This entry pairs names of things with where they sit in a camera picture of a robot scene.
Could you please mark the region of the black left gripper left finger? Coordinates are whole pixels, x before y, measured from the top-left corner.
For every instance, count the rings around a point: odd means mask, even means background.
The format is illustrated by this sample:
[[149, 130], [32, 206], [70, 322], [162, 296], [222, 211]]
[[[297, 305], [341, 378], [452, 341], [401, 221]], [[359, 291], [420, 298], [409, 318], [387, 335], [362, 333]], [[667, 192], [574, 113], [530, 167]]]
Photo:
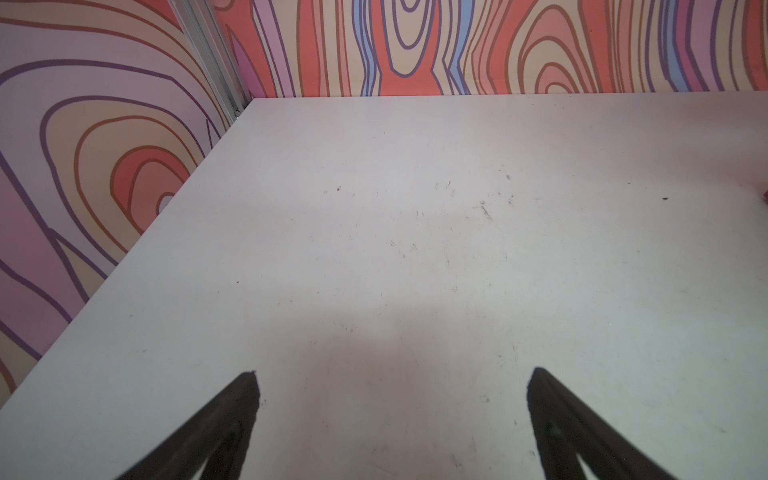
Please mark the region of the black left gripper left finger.
[[253, 371], [239, 374], [122, 479], [238, 479], [260, 406]]

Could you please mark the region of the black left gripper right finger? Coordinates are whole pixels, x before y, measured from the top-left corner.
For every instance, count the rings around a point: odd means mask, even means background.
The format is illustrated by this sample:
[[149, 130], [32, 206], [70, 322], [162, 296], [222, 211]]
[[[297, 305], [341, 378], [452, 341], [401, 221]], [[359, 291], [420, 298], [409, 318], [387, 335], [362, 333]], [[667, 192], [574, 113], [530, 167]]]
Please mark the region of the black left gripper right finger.
[[554, 375], [533, 370], [527, 406], [547, 479], [670, 479], [672, 475], [638, 450]]

